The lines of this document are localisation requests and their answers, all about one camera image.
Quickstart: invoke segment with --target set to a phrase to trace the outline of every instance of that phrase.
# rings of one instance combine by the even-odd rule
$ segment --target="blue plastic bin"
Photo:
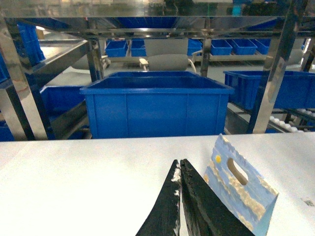
[[[110,58],[125,57],[128,49],[128,44],[123,41],[110,41],[105,49]]]
[[[118,17],[118,20],[123,24],[124,27],[129,29],[168,29],[173,27],[176,17]]]
[[[7,126],[6,122],[1,120],[0,121],[0,142],[9,142],[14,141],[14,137]]]
[[[225,71],[225,84],[235,89],[230,101],[240,107],[253,108],[262,71]],[[315,74],[286,71],[274,108],[297,109],[315,107]]]
[[[61,114],[69,111],[84,100],[84,95],[80,94],[82,86],[46,86],[40,91],[44,106],[49,116],[49,120],[53,121]],[[83,132],[73,133],[69,139],[81,139]],[[49,135],[49,139],[54,139],[53,135]],[[14,137],[5,121],[0,121],[0,142],[14,141]]]
[[[217,135],[233,89],[187,71],[119,72],[81,89],[93,138]]]
[[[0,83],[5,81],[7,78],[9,78],[9,72],[6,69],[6,65],[0,54]]]
[[[229,39],[227,42],[233,47],[236,55],[253,55],[257,49],[249,39]]]
[[[32,66],[44,60],[45,56],[38,42],[36,27],[19,23],[18,29],[23,42],[23,44],[21,44],[20,42],[15,41],[15,47],[17,48],[18,54],[22,57],[28,56]]]
[[[232,46],[224,39],[214,39],[211,41],[212,55],[230,55]]]
[[[131,44],[132,57],[146,57],[146,47],[143,39],[133,39]]]
[[[198,39],[189,39],[188,40],[188,50],[187,55],[192,56],[194,52],[202,50],[202,43]]]
[[[257,51],[268,54],[271,39],[252,39],[252,42],[257,46]]]
[[[50,120],[69,111],[84,100],[80,94],[82,86],[45,86],[40,91],[46,113]]]

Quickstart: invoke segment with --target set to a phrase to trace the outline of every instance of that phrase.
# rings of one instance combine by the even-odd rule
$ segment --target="yellow dot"
[[[216,162],[218,162],[218,163],[221,162],[221,157],[219,155],[216,156]]]

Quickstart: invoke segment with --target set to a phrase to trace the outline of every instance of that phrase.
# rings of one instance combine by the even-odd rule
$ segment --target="metal pole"
[[[14,86],[9,80],[3,84],[7,84],[7,87],[0,89],[0,110],[14,140],[34,140],[35,137]]]
[[[280,39],[271,41],[252,110],[248,133],[264,133],[266,131],[307,3],[308,0],[292,0]]]
[[[313,60],[315,58],[315,38],[310,39],[305,45],[305,53],[303,55],[303,62],[301,65],[301,71],[308,72],[312,66]]]
[[[2,16],[0,16],[0,52],[7,66],[10,78],[21,101],[21,105],[35,139],[47,140],[48,138],[45,127],[38,112],[31,87],[24,74],[24,70],[16,52],[12,37]]]
[[[92,82],[104,78],[101,53],[98,40],[90,40],[90,51],[87,54]]]
[[[210,28],[210,18],[206,18],[205,19],[205,29],[209,29],[209,28]],[[201,62],[201,67],[200,67],[200,75],[203,77],[208,76],[210,49],[211,49],[211,39],[205,38],[203,40],[202,62]]]

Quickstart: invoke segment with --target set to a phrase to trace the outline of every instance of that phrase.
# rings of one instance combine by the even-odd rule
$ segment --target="chair backrest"
[[[145,39],[147,56],[187,54],[188,39]]]
[[[188,56],[185,54],[163,54],[148,58],[150,71],[184,71],[187,69]]]
[[[145,39],[150,71],[186,70],[188,39]]]

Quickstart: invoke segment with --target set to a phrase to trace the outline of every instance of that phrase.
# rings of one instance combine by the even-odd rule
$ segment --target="white table surface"
[[[315,236],[315,133],[226,137],[280,193],[268,236]],[[134,236],[172,161],[203,175],[216,138],[0,143],[0,235]]]

